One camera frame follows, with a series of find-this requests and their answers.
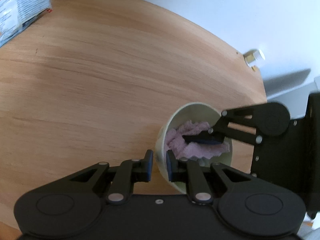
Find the plastic package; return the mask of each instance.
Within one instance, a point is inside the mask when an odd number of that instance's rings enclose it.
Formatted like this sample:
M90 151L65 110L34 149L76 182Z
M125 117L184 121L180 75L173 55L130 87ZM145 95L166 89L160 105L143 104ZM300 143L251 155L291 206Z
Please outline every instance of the plastic package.
M50 0L0 0L0 47L25 30L45 10L51 11Z

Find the wood grain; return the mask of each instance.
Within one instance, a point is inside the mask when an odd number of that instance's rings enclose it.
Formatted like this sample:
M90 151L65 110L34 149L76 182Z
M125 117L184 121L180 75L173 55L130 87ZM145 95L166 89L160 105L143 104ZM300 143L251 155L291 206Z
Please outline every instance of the wood grain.
M0 221L28 190L100 161L153 149L185 103L218 110L262 103L259 71L188 20L142 0L52 0L0 49ZM248 171L252 148L234 144ZM137 193L174 194L154 165Z

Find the fuzzy pink fabric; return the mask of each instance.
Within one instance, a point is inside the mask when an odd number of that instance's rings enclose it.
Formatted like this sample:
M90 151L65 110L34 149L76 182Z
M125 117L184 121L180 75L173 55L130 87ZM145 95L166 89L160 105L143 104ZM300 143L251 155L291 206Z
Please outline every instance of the fuzzy pink fabric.
M182 157L189 159L193 156L210 159L214 156L220 156L224 152L229 152L228 143L205 145L191 142L187 144L182 137L182 135L197 135L209 128L208 122L192 123L191 121L187 121L177 130L169 130L164 139L164 152L172 150L177 159Z

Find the metal pin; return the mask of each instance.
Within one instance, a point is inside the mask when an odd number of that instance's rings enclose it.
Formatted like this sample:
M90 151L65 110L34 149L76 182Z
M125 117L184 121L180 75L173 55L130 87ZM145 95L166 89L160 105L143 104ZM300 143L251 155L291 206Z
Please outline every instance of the metal pin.
M207 201L211 198L211 195L209 193L206 192L200 192L196 194L196 199L200 200L200 201Z
M164 202L163 199L157 199L157 200L155 201L156 204L162 204L163 202Z
M124 196L120 193L112 193L108 196L108 200L112 202L118 202L124 199Z
M256 143L257 143L257 144L262 143L262 136L261 136L261 135L258 135L258 136L256 137Z

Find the pink cloth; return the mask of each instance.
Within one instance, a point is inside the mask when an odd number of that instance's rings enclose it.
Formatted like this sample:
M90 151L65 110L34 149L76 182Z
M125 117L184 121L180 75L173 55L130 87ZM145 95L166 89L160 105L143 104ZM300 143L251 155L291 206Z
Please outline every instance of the pink cloth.
M182 157L189 159L193 156L210 159L214 156L220 156L224 152L229 152L228 143L205 145L191 142L187 144L182 137L182 135L197 135L209 128L208 122L192 123L191 121L187 121L177 130L169 130L164 139L164 152L172 150L177 159Z

